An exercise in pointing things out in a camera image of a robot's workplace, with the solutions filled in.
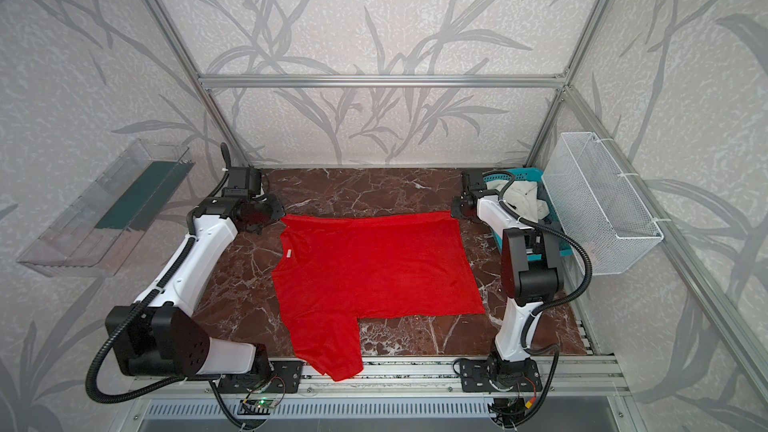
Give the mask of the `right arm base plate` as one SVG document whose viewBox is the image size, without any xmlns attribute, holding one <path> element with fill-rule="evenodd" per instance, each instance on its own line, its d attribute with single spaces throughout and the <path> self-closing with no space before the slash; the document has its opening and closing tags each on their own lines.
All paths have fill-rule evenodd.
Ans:
<svg viewBox="0 0 768 432">
<path fill-rule="evenodd" d="M 460 358 L 458 375 L 463 392 L 532 393 L 542 390 L 538 364 L 531 358 L 506 361 L 495 356 L 486 359 Z"/>
</svg>

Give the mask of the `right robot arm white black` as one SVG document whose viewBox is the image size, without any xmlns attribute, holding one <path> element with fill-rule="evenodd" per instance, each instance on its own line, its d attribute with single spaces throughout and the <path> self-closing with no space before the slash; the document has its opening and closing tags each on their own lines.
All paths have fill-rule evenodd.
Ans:
<svg viewBox="0 0 768 432">
<path fill-rule="evenodd" d="M 500 359 L 530 357 L 539 306 L 563 289 L 560 239 L 540 230 L 549 209 L 538 198 L 538 184 L 502 171 L 461 173 L 461 193 L 451 216 L 487 225 L 499 239 L 502 292 L 507 297 L 501 329 L 494 339 Z"/>
</svg>

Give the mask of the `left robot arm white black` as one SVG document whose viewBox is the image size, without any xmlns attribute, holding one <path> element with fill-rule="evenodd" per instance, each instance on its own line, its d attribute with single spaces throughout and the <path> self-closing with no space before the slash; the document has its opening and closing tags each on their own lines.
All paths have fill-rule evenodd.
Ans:
<svg viewBox="0 0 768 432">
<path fill-rule="evenodd" d="M 214 268 L 241 232 L 259 233 L 284 216 L 254 167 L 230 167 L 214 192 L 186 217 L 182 244 L 130 306 L 116 306 L 105 327 L 121 372 L 133 377 L 192 379 L 241 375 L 270 380 L 262 344 L 210 336 L 193 318 Z"/>
</svg>

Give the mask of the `teal plastic laundry basket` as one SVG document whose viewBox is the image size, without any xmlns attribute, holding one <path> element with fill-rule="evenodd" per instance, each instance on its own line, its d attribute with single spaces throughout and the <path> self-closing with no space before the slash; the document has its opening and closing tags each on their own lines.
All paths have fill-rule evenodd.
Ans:
<svg viewBox="0 0 768 432">
<path fill-rule="evenodd" d="M 511 176 L 514 177 L 514 181 L 524 180 L 524 181 L 537 182 L 538 198 L 546 201 L 550 208 L 549 216 L 539 223 L 544 224 L 548 227 L 554 228 L 555 225 L 560 222 L 560 220 L 557 217 L 554 206 L 552 205 L 552 202 L 546 192 L 546 189 L 542 181 L 542 175 L 543 175 L 543 172 L 537 168 L 517 168 L 517 169 L 508 169 L 508 170 L 500 170 L 500 171 L 489 171 L 483 174 L 483 178 L 485 183 L 487 184 L 488 189 L 490 189 L 488 187 L 489 182 L 495 181 L 495 180 L 504 180 L 504 181 L 510 180 Z"/>
</svg>

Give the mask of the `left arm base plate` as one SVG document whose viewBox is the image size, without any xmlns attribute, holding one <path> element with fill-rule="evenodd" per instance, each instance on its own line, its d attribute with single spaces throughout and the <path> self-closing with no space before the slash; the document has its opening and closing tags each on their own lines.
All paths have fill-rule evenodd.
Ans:
<svg viewBox="0 0 768 432">
<path fill-rule="evenodd" d="M 218 390 L 222 394 L 295 394 L 303 365 L 301 360 L 271 360 L 268 365 L 256 365 L 249 373 L 224 375 L 218 382 Z"/>
</svg>

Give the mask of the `red t shirt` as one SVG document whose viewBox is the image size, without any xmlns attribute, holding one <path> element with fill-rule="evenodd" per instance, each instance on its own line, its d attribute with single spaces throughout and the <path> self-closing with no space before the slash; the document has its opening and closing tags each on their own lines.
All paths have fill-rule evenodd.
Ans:
<svg viewBox="0 0 768 432">
<path fill-rule="evenodd" d="M 272 272 L 295 356 L 339 382 L 363 369 L 359 322 L 481 314 L 447 211 L 371 218 L 287 215 Z"/>
</svg>

